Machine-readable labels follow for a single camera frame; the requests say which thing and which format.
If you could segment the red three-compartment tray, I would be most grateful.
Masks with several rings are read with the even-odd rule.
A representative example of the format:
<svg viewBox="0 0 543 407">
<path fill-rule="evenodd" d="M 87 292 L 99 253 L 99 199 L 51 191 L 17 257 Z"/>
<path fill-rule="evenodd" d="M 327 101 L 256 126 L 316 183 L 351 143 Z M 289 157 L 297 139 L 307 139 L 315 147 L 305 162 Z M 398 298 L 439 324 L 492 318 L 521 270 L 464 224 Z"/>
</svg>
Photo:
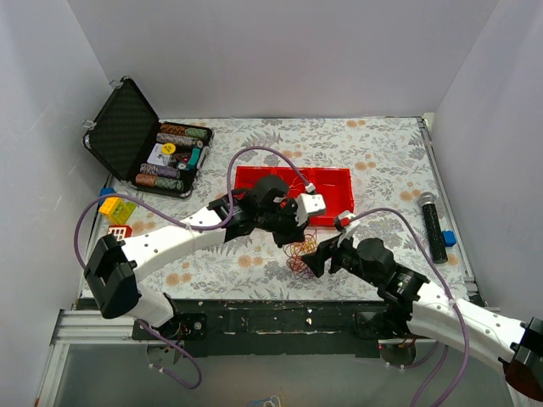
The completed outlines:
<svg viewBox="0 0 543 407">
<path fill-rule="evenodd" d="M 350 170 L 346 168 L 300 167 L 302 175 L 316 187 L 324 198 L 327 210 L 324 215 L 312 218 L 314 227 L 333 227 L 333 221 L 340 213 L 354 212 L 355 202 L 352 192 Z M 279 166 L 239 166 L 235 173 L 234 188 L 252 188 L 262 177 L 275 175 L 289 186 L 288 196 L 298 197 L 305 192 L 305 184 L 290 167 Z"/>
</svg>

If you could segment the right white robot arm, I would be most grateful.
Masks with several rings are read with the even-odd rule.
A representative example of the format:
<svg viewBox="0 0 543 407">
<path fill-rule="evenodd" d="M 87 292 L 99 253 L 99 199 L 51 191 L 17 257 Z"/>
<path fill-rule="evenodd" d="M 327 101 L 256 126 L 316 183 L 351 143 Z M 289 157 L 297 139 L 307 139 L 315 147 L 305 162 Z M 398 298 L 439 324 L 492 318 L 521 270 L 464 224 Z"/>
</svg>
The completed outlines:
<svg viewBox="0 0 543 407">
<path fill-rule="evenodd" d="M 464 299 L 395 260 L 383 241 L 354 244 L 338 237 L 320 243 L 302 261 L 317 277 L 346 270 L 377 289 L 388 305 L 385 330 L 394 337 L 432 338 L 502 371 L 507 384 L 542 400 L 542 320 L 510 318 Z"/>
</svg>

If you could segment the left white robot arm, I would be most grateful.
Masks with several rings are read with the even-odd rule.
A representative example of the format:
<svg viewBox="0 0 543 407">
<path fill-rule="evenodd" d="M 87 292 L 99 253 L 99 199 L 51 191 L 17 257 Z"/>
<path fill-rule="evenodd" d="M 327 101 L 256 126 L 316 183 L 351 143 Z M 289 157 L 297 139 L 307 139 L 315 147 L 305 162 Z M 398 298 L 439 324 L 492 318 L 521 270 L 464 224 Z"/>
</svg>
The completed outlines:
<svg viewBox="0 0 543 407">
<path fill-rule="evenodd" d="M 139 237 L 117 241 L 106 235 L 92 252 L 84 277 L 105 319 L 130 316 L 147 322 L 157 335 L 173 338 L 180 318 L 169 297 L 142 281 L 154 271 L 200 249 L 268 231 L 277 246 L 303 240 L 311 210 L 322 209 L 316 195 L 288 196 L 276 176 L 260 179 L 235 198 L 227 194 L 188 216 L 182 226 L 165 226 Z"/>
</svg>

